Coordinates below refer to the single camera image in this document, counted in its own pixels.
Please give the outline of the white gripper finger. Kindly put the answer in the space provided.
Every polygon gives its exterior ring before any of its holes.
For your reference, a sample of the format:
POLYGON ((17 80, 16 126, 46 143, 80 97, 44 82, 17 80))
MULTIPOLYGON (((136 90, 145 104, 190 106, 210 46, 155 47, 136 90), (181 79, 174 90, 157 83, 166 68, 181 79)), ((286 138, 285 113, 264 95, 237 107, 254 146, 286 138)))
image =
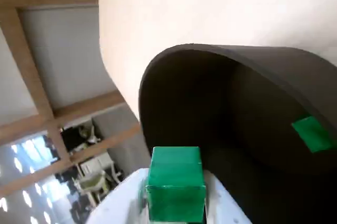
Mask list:
POLYGON ((204 171, 206 184, 206 223, 252 223, 221 181, 210 171, 204 171))
POLYGON ((148 168, 130 174, 90 213, 87 223, 149 223, 145 200, 148 168))

